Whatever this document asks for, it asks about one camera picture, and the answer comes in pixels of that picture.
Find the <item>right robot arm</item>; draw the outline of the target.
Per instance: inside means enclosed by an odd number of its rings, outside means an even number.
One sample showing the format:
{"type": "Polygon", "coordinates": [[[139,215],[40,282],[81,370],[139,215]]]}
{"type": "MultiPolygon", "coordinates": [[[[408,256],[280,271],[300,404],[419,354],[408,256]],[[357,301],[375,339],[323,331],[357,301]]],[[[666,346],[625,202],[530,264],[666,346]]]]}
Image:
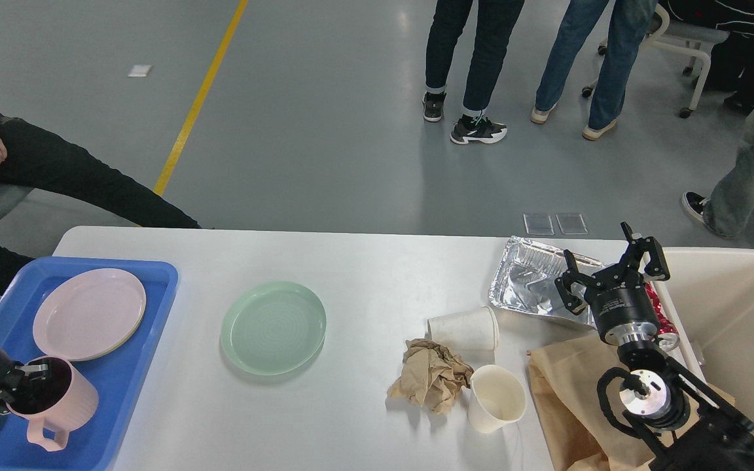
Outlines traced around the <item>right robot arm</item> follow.
{"type": "Polygon", "coordinates": [[[564,250],[566,269],[554,280],[564,307],[588,309],[602,342],[617,350],[620,366],[596,385],[602,414],[647,445],[653,470],[754,470],[754,422],[660,348],[645,285],[670,279],[661,245],[620,227],[628,245],[617,263],[586,274],[564,250]]]}

